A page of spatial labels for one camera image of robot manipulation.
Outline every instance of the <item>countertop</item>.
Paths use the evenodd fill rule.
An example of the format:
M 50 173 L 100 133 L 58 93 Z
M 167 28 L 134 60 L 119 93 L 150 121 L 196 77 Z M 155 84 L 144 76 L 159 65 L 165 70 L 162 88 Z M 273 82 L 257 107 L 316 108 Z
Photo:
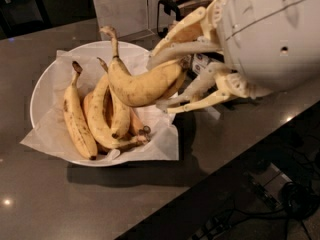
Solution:
M 86 168 L 19 142 L 32 129 L 29 105 L 57 50 L 100 40 L 88 20 L 0 41 L 1 239 L 114 239 L 196 186 L 320 100 L 320 78 L 299 88 L 176 117 L 179 161 Z

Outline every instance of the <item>table surface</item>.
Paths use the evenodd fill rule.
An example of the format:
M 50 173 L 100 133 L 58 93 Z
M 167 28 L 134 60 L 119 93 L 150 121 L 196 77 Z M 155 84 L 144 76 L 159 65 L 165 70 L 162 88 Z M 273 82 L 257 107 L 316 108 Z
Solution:
M 320 79 L 230 110 L 179 115 L 179 161 L 86 168 L 19 142 L 29 105 L 57 50 L 100 40 L 88 20 L 0 41 L 2 239 L 114 239 L 320 100 Z

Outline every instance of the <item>bunch of bananas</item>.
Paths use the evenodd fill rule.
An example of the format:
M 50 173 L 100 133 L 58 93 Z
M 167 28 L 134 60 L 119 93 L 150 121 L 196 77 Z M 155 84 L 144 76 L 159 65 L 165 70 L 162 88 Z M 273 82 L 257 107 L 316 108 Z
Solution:
M 179 60 L 165 62 L 141 75 L 131 75 L 119 57 L 115 29 L 106 26 L 100 31 L 111 37 L 113 58 L 109 67 L 98 58 L 105 73 L 81 101 L 77 80 L 83 69 L 74 61 L 75 74 L 64 94 L 68 132 L 79 153 L 90 160 L 95 160 L 99 152 L 123 151 L 148 143 L 151 129 L 143 125 L 133 108 L 171 97 L 186 77 Z

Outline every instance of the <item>parchment paper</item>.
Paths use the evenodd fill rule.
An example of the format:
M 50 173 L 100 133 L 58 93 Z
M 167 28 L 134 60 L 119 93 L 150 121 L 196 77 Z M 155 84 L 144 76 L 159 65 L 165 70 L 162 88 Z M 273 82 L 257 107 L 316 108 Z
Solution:
M 102 59 L 108 62 L 109 57 Z M 132 74 L 146 71 L 148 54 L 127 56 L 122 59 Z M 56 61 L 45 72 L 46 83 L 52 87 L 42 88 L 49 92 L 45 96 L 52 102 L 52 106 L 21 141 L 21 144 L 85 166 L 111 166 L 137 160 L 178 160 L 178 133 L 176 127 L 172 125 L 174 117 L 163 113 L 155 106 L 135 109 L 142 122 L 151 127 L 151 141 L 148 144 L 123 153 L 120 153 L 119 150 L 112 150 L 107 155 L 99 154 L 96 161 L 83 158 L 71 141 L 62 110 L 64 90 L 70 84 L 74 73 L 71 65 L 73 60 L 76 60 L 83 68 L 83 73 L 78 80 L 81 97 L 93 90 L 99 78 L 104 74 L 96 57 L 79 55 L 72 51 L 57 51 Z M 35 91 L 41 92 L 41 84 Z

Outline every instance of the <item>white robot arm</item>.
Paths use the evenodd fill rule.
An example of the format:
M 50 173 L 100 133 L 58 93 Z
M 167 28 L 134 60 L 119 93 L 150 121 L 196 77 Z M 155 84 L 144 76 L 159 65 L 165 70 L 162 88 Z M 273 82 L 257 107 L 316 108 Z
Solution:
M 209 51 L 223 53 L 225 62 L 209 64 L 183 94 L 159 101 L 158 107 L 179 113 L 261 97 L 320 75 L 319 6 L 320 0 L 214 0 L 198 8 L 161 40 L 148 65 Z M 217 92 L 205 99 L 170 108 L 214 84 Z

